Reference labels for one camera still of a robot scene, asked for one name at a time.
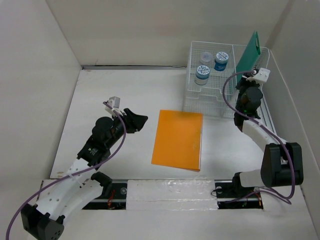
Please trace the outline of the green clip file folder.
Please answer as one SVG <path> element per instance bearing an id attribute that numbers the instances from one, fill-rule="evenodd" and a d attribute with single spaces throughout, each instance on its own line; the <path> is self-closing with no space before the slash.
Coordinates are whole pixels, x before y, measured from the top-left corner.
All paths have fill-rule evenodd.
<path id="1" fill-rule="evenodd" d="M 235 68 L 233 74 L 251 71 L 261 55 L 260 41 L 257 31 L 254 31 L 247 45 L 234 44 L 232 47 Z"/>

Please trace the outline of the blue pin jar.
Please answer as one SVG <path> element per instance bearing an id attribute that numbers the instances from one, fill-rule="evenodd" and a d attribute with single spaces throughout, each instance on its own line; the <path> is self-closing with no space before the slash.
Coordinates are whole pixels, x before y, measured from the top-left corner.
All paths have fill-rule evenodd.
<path id="1" fill-rule="evenodd" d="M 207 65 L 199 65 L 195 70 L 194 82 L 197 85 L 206 85 L 210 77 L 211 69 Z"/>
<path id="2" fill-rule="evenodd" d="M 214 69 L 218 72 L 222 72 L 226 69 L 229 61 L 229 55 L 226 52 L 220 51 L 214 58 Z"/>

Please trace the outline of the clear paper clip jar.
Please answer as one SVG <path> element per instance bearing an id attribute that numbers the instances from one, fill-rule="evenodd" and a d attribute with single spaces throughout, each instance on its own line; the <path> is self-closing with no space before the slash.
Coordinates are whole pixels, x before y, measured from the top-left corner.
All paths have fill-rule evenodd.
<path id="1" fill-rule="evenodd" d="M 203 65 L 209 65 L 213 60 L 213 55 L 208 52 L 208 51 L 204 51 L 200 54 L 200 58 L 199 61 L 203 64 Z"/>

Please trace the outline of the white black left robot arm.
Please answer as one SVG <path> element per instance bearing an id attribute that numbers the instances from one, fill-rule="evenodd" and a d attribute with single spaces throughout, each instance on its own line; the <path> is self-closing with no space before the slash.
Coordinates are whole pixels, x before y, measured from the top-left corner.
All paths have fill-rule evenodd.
<path id="1" fill-rule="evenodd" d="M 37 240 L 57 240 L 67 222 L 92 200 L 107 198 L 113 180 L 99 168 L 114 154 L 111 148 L 123 142 L 127 134 L 140 131 L 148 120 L 145 115 L 128 108 L 118 112 L 109 106 L 112 117 L 101 117 L 95 122 L 92 134 L 77 154 L 65 176 L 45 186 L 46 196 L 37 203 L 26 203 L 21 211 L 23 228 Z"/>

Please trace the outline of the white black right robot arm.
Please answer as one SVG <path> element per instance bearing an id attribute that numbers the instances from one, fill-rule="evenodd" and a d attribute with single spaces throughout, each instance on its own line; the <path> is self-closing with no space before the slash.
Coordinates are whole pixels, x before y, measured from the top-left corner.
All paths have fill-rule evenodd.
<path id="1" fill-rule="evenodd" d="M 261 122 L 258 115 L 263 98 L 261 84 L 254 73 L 246 72 L 236 85 L 234 124 L 263 151 L 263 158 L 259 169 L 235 173 L 231 191 L 243 197 L 250 188 L 258 187 L 289 200 L 304 180 L 302 148 L 296 142 L 280 138 Z"/>

